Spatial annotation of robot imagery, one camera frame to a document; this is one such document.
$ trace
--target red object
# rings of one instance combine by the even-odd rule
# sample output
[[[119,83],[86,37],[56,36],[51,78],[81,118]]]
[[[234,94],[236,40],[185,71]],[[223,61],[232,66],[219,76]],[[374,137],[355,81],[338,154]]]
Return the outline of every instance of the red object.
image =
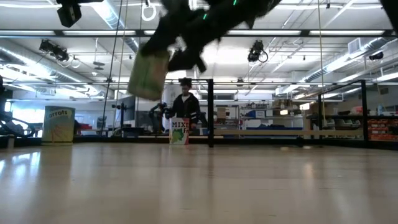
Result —
[[[80,124],[80,129],[84,129],[84,130],[87,130],[87,129],[93,129],[93,127],[92,126],[90,126],[89,124]]]

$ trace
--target vent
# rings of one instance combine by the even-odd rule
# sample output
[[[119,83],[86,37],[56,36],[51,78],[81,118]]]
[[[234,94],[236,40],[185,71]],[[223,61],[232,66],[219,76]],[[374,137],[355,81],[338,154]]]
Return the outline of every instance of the vent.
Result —
[[[380,89],[380,95],[385,95],[385,94],[388,94],[388,88]]]
[[[56,91],[54,88],[41,88],[41,95],[46,95],[46,96],[55,96]]]
[[[203,100],[208,99],[207,94],[202,94],[201,98]],[[234,100],[234,94],[215,94],[214,95],[214,100]]]
[[[355,54],[361,50],[361,38],[357,38],[348,43],[348,53]]]

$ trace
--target equipment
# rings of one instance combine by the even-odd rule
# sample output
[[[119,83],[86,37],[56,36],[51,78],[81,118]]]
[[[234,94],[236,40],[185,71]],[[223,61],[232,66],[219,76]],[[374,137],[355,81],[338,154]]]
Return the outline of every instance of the equipment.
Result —
[[[39,50],[45,54],[50,54],[58,61],[67,62],[69,60],[69,54],[67,49],[63,49],[55,44],[51,44],[48,40],[42,40]]]
[[[0,75],[0,98],[3,97],[2,94],[4,93],[4,90],[5,90],[5,88],[3,86],[2,76]],[[12,122],[12,120],[26,124],[28,126],[28,128],[30,129],[30,133],[25,135],[25,134],[15,132],[7,124],[8,122]],[[0,127],[1,127],[0,135],[3,135],[3,136],[12,134],[15,137],[28,138],[28,137],[32,137],[36,133],[36,130],[35,130],[35,127],[33,124],[27,123],[23,120],[13,118],[12,116],[7,115],[7,112],[4,112],[4,111],[0,111]]]
[[[192,69],[198,65],[206,70],[200,54],[204,46],[213,40],[221,40],[229,30],[245,22],[252,28],[254,20],[265,16],[281,0],[206,0],[210,5],[204,9],[191,10],[188,1],[166,1],[162,4],[168,13],[160,18],[154,35],[143,46],[141,53],[147,57],[166,50],[181,35],[187,48],[174,54],[169,62],[169,71]]]
[[[265,54],[267,58],[265,60],[260,60],[260,57],[262,54]],[[265,63],[268,61],[268,54],[264,51],[264,44],[262,43],[261,40],[256,40],[255,43],[253,44],[253,47],[250,49],[249,55],[248,55],[248,61],[249,62],[262,62]]]
[[[79,4],[91,2],[103,2],[103,0],[57,0],[57,3],[62,5],[57,10],[61,24],[67,28],[73,26],[81,18]]]
[[[159,108],[160,113],[157,113],[155,117],[155,110]],[[167,107],[166,103],[158,103],[156,106],[149,110],[149,118],[152,122],[152,128],[154,134],[162,134],[165,131],[165,128],[162,125],[162,117],[163,114],[167,117],[169,114],[170,108]]]

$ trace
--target spotlight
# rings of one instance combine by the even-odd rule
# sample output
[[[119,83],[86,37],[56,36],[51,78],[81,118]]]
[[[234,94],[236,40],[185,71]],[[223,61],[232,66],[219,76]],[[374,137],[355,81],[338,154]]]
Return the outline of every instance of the spotlight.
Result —
[[[73,26],[81,18],[79,4],[91,2],[103,2],[103,0],[57,0],[57,3],[62,5],[57,10],[61,24],[67,28]]]
[[[263,53],[267,56],[267,59],[265,59],[264,61],[260,60],[260,56]],[[268,55],[264,51],[264,44],[262,43],[261,40],[256,40],[255,43],[253,44],[252,48],[250,49],[249,55],[248,55],[248,61],[249,62],[260,61],[262,63],[268,61]]]
[[[377,54],[370,55],[369,59],[370,60],[381,60],[381,59],[383,59],[383,57],[384,57],[384,53],[383,52],[379,52]]]
[[[41,50],[45,54],[50,54],[58,61],[67,62],[69,60],[69,54],[67,49],[63,49],[55,44],[51,44],[48,40],[42,40],[39,50]]]
[[[53,51],[50,53],[51,56],[55,57],[58,61],[67,62],[69,61],[69,54],[67,49],[61,49],[55,46]]]
[[[239,78],[236,82],[238,82],[238,83],[241,82],[242,83],[243,82],[243,78]]]

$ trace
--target white ring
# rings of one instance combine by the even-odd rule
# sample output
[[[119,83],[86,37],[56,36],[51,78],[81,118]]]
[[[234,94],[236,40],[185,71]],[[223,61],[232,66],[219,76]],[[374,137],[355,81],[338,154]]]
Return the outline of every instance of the white ring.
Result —
[[[153,13],[152,13],[152,15],[150,17],[146,17],[144,15],[144,11],[145,11],[146,8],[152,8],[152,10],[153,10]],[[143,21],[149,22],[149,21],[155,19],[155,17],[156,17],[156,7],[155,6],[142,7],[141,18],[142,18]]]

